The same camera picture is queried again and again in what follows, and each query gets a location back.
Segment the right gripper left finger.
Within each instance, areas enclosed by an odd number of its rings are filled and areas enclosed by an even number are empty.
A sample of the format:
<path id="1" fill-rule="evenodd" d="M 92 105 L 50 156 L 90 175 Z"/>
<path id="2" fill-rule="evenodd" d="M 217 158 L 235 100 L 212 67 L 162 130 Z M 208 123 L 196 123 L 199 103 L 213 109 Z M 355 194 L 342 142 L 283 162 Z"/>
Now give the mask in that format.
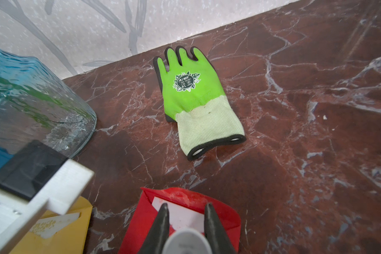
<path id="1" fill-rule="evenodd" d="M 163 203 L 138 254 L 161 254 L 169 237 L 169 208 Z"/>

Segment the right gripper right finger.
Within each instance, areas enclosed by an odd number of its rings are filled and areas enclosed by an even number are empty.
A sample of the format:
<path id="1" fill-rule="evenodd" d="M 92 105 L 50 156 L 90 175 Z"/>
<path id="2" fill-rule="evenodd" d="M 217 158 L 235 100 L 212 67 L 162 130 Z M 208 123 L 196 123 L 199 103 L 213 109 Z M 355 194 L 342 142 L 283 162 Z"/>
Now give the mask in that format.
<path id="1" fill-rule="evenodd" d="M 205 206 L 204 234 L 213 254 L 236 254 L 212 203 Z"/>

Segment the red envelope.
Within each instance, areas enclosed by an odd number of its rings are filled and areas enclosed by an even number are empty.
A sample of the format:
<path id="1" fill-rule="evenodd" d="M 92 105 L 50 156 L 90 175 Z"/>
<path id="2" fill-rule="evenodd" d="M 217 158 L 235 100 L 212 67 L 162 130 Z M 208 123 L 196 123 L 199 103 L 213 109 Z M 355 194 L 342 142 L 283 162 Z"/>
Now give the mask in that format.
<path id="1" fill-rule="evenodd" d="M 183 228 L 195 229 L 205 236 L 205 206 L 207 203 L 212 203 L 237 253 L 241 228 L 238 213 L 211 197 L 175 187 L 163 190 L 143 188 L 119 253 L 138 253 L 163 203 L 167 203 L 169 208 L 169 236 Z"/>

